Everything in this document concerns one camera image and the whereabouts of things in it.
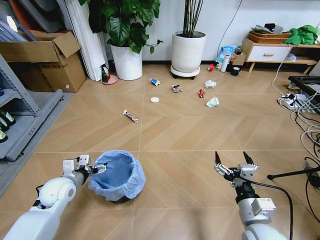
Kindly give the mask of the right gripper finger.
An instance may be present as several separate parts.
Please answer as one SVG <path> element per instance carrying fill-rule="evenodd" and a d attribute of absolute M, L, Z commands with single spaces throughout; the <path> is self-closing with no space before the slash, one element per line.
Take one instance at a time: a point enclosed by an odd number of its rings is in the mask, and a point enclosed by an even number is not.
<path fill-rule="evenodd" d="M 258 164 L 254 164 L 252 158 L 243 151 L 243 156 L 245 159 L 245 163 L 241 163 L 237 166 L 238 170 L 244 170 L 244 171 L 256 171 L 260 166 Z"/>
<path fill-rule="evenodd" d="M 217 151 L 215 151 L 215 159 L 214 159 L 214 169 L 221 176 L 232 175 L 234 172 L 222 164 L 220 156 Z"/>

